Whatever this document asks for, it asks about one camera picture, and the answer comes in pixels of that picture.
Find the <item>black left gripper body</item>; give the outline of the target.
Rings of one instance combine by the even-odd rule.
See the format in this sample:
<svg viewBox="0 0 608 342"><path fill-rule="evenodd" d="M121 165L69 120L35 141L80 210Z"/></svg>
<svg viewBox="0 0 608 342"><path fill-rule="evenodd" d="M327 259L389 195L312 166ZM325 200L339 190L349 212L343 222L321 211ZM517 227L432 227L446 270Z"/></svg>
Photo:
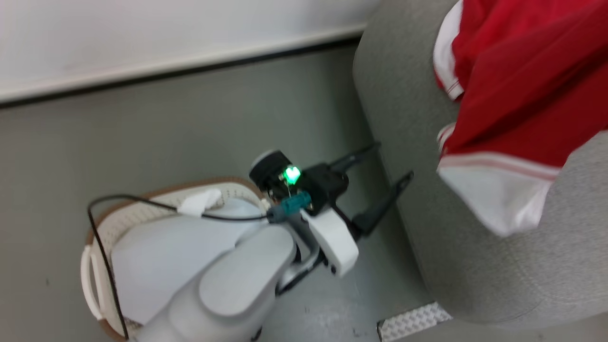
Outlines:
<svg viewBox="0 0 608 342"><path fill-rule="evenodd" d="M279 176L287 186L287 192L306 193L310 203L304 208L311 216L317 216L326 208L335 205L336 200L348 188L347 170L350 165L334 162L317 164L307 169L289 165Z"/></svg>

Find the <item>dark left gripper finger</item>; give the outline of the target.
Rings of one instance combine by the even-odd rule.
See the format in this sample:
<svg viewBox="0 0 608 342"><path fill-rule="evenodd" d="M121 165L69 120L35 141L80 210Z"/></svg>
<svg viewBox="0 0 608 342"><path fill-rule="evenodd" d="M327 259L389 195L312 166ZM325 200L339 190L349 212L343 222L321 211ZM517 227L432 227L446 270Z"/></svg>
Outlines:
<svg viewBox="0 0 608 342"><path fill-rule="evenodd" d="M378 223L380 223L392 206L397 203L399 196L408 188L412 179L413 171L409 171L389 188L389 192L378 203L373 204L367 210L354 216L351 219L352 237L363 238L371 235Z"/></svg>
<svg viewBox="0 0 608 342"><path fill-rule="evenodd" d="M329 164L329 168L334 172L347 172L353 166L360 164L371 153L376 153L380 149L381 143L374 142L363 149L356 150L344 157Z"/></svg>

